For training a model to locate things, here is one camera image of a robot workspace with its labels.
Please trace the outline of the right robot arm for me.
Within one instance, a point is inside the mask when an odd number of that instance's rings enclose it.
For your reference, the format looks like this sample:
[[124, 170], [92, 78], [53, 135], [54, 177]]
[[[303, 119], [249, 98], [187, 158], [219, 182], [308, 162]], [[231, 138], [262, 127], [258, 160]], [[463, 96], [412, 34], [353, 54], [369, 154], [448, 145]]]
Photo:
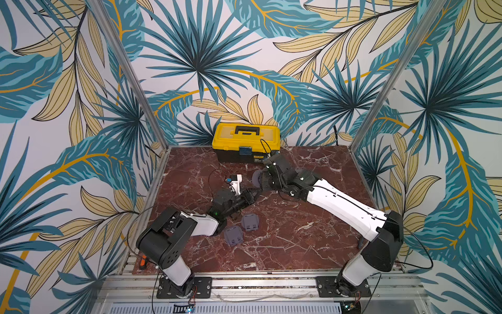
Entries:
[[368, 277], [392, 270], [404, 242], [401, 214], [386, 214], [373, 209], [341, 192], [319, 174], [295, 169], [278, 153], [264, 160], [261, 185], [263, 190], [281, 191], [322, 208], [367, 240], [367, 244], [337, 275], [332, 286], [337, 294], [353, 296]]

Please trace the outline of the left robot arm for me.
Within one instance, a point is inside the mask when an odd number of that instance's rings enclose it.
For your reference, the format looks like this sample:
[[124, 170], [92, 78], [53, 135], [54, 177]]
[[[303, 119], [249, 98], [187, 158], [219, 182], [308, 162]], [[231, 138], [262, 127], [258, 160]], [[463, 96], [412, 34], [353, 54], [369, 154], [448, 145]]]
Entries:
[[196, 289], [195, 274], [181, 257], [190, 238], [221, 234], [227, 219], [254, 205], [261, 193], [260, 188], [245, 188], [238, 195], [232, 190], [220, 190], [204, 215], [188, 214], [174, 207], [163, 211], [136, 241], [138, 250], [162, 274], [158, 296], [191, 296]]

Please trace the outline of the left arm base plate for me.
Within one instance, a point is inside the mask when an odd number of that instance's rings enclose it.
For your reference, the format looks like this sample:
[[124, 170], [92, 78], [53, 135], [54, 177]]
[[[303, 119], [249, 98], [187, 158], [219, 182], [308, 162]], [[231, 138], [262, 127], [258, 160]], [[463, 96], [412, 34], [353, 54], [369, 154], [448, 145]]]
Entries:
[[211, 277], [190, 277], [184, 285], [175, 285], [167, 277], [159, 280], [157, 299], [177, 299], [195, 296], [196, 299], [209, 299], [212, 292], [213, 279]]

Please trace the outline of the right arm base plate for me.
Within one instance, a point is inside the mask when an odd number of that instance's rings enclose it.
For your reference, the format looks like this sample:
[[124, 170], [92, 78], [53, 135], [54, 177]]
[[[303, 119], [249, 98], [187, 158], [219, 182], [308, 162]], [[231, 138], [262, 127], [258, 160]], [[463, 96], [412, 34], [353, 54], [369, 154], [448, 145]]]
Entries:
[[371, 296], [371, 290], [366, 279], [358, 286], [354, 286], [342, 277], [338, 278], [337, 276], [319, 276], [315, 278], [315, 281], [320, 298]]

